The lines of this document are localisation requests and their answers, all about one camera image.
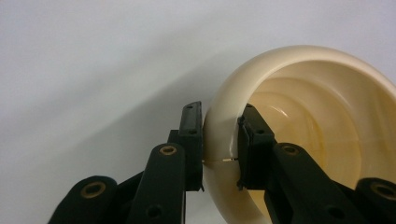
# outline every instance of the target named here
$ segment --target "screw hole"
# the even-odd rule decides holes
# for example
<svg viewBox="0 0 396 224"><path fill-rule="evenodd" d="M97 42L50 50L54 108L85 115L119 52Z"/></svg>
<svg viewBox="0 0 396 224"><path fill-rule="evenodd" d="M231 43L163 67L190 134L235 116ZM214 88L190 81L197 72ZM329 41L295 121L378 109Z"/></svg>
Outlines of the screw hole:
<svg viewBox="0 0 396 224"><path fill-rule="evenodd" d="M282 149L285 150L285 152L288 153L291 156L297 155L300 152L295 147L284 146L284 147L282 147Z"/></svg>
<svg viewBox="0 0 396 224"><path fill-rule="evenodd" d="M105 183L101 181L96 181L84 186L80 194L81 197L85 199L91 199L101 195L103 192L105 192L105 189L106 189Z"/></svg>
<svg viewBox="0 0 396 224"><path fill-rule="evenodd" d="M160 152L165 156L170 156L175 154L177 152L177 149L175 147L162 147L160 149Z"/></svg>
<svg viewBox="0 0 396 224"><path fill-rule="evenodd" d="M344 212L343 212L343 210L341 210L341 209L339 209L339 208L337 208L337 207L334 207L334 206L328 206L328 208L327 208L327 212L332 216L332 217L335 217L335 218L338 218L338 219L343 219L346 215L344 214Z"/></svg>
<svg viewBox="0 0 396 224"><path fill-rule="evenodd" d="M376 194L378 194L379 196L381 196L383 198L386 198L386 199L392 200L392 201L396 201L396 190L387 186L387 185L384 185L384 184L381 184L378 182L374 182L371 185L371 189L373 190L373 192L375 192Z"/></svg>
<svg viewBox="0 0 396 224"><path fill-rule="evenodd" d="M146 210L146 214L150 218L157 218L163 214L163 210L159 205L152 205Z"/></svg>

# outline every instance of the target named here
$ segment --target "white background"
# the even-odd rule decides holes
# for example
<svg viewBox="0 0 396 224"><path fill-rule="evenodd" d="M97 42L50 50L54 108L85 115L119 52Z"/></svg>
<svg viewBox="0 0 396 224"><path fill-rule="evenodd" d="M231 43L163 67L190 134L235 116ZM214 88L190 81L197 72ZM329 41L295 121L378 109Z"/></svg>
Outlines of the white background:
<svg viewBox="0 0 396 224"><path fill-rule="evenodd" d="M0 223L45 223L91 175L142 171L240 64L320 45L396 82L394 1L1 1ZM187 223L224 223L208 192Z"/></svg>

